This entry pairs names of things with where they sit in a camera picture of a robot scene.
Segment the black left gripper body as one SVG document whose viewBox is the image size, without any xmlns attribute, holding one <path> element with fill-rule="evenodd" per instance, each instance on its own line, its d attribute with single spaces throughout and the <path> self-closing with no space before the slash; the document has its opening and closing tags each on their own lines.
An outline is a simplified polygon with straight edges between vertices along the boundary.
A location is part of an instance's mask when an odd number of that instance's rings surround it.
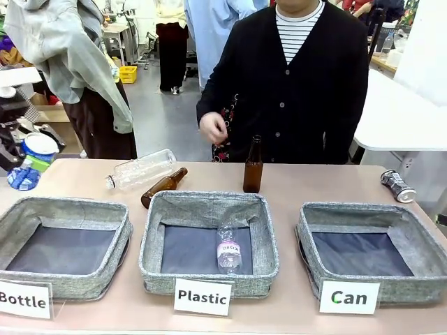
<svg viewBox="0 0 447 335">
<path fill-rule="evenodd" d="M 12 98 L 0 97 L 0 122 L 10 122 L 23 117 L 29 109 L 28 101 L 21 95 Z"/>
</svg>

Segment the person's right hand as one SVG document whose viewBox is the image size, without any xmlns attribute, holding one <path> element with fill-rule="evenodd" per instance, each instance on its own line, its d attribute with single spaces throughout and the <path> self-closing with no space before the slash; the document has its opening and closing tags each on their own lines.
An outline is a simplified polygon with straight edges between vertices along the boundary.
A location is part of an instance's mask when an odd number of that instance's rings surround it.
<svg viewBox="0 0 447 335">
<path fill-rule="evenodd" d="M 199 122 L 200 132 L 212 144 L 221 144 L 228 138 L 224 118 L 217 112 L 208 112 Z"/>
</svg>

